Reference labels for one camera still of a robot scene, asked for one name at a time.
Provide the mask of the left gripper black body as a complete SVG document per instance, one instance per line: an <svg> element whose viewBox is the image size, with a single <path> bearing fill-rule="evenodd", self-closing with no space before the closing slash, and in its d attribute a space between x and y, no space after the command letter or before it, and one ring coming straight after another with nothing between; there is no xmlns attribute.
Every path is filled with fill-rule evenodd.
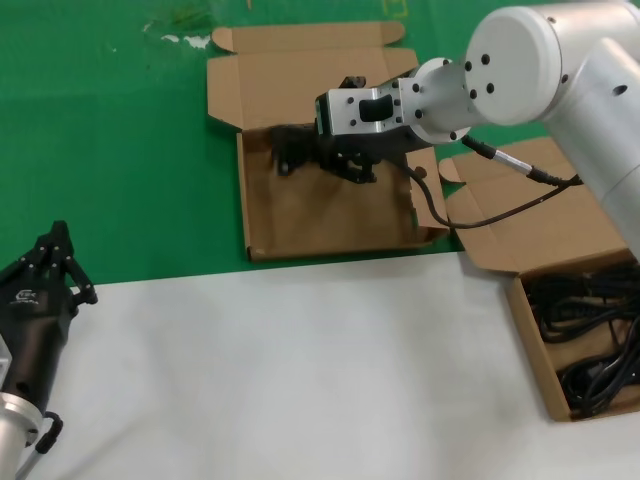
<svg viewBox="0 0 640 480"><path fill-rule="evenodd" d="M76 314L63 276L1 276L1 337L11 354L2 392L47 407Z"/></svg>

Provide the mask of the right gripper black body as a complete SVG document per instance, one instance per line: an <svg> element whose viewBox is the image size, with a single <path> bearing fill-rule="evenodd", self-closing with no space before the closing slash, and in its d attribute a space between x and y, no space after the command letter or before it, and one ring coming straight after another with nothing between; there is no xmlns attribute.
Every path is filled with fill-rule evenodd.
<svg viewBox="0 0 640 480"><path fill-rule="evenodd" d="M360 166L377 164L384 159L395 159L407 153L430 148L431 144L417 136L410 127L386 132L319 136L320 144L331 154Z"/></svg>

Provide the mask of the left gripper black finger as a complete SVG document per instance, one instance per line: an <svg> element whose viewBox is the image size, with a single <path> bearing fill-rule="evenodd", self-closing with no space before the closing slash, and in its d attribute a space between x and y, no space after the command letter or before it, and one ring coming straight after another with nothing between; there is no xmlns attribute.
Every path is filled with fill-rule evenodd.
<svg viewBox="0 0 640 480"><path fill-rule="evenodd" d="M63 286L66 285L67 277L71 279L78 288L78 292L72 295L75 306L96 304L98 296L93 282L75 260L74 247L67 223L65 221L55 221L50 231L50 237L52 249L49 279L55 280Z"/></svg>
<svg viewBox="0 0 640 480"><path fill-rule="evenodd" d="M18 278L23 273L35 273L50 264L51 257L61 238L61 222L55 221L51 229L39 236L33 248L3 269L3 280Z"/></svg>

